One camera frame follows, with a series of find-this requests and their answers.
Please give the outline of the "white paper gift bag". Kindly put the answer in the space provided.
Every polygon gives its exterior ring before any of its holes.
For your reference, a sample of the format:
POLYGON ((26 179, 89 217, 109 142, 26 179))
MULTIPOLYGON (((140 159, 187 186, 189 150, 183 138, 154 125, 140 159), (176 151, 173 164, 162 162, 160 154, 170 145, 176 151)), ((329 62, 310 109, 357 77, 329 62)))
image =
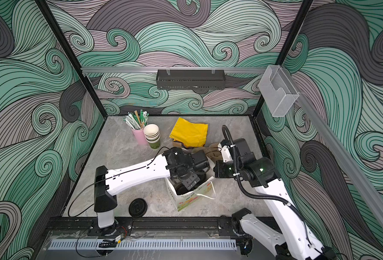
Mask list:
POLYGON ((205 181, 202 184, 198 184, 197 188, 193 190, 189 191, 185 188, 179 188, 180 184, 177 185, 178 189, 176 190, 172 180, 165 178, 166 190, 177 212, 184 210, 201 198, 216 199, 217 195, 214 187, 215 177, 213 171, 215 164, 211 159, 208 159, 208 162, 210 169, 205 174, 205 181))

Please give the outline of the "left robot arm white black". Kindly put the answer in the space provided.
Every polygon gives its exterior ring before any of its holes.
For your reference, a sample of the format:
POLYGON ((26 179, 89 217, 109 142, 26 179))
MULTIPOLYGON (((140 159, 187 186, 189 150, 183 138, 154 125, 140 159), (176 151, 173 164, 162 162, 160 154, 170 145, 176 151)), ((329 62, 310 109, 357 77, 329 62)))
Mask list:
POLYGON ((94 182, 94 211, 100 229, 114 226, 114 209, 117 195, 129 188, 155 179, 177 178, 191 190, 210 170, 204 151, 190 153, 173 147, 155 158, 123 169, 109 170, 106 166, 96 169, 94 182))

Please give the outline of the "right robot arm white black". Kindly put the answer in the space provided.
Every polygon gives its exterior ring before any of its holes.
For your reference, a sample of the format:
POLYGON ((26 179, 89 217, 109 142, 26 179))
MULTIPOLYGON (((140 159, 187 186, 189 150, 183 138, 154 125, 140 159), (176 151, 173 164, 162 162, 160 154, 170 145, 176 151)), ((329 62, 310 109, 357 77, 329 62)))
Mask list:
POLYGON ((271 160, 256 159, 244 139, 233 140, 227 126, 222 126, 222 133, 225 138, 219 144, 222 160, 216 162, 215 177, 231 178, 245 196, 265 201, 279 227, 276 231, 250 210, 242 209, 233 214, 238 232, 256 239, 277 260, 336 260, 334 249, 312 234, 271 160))

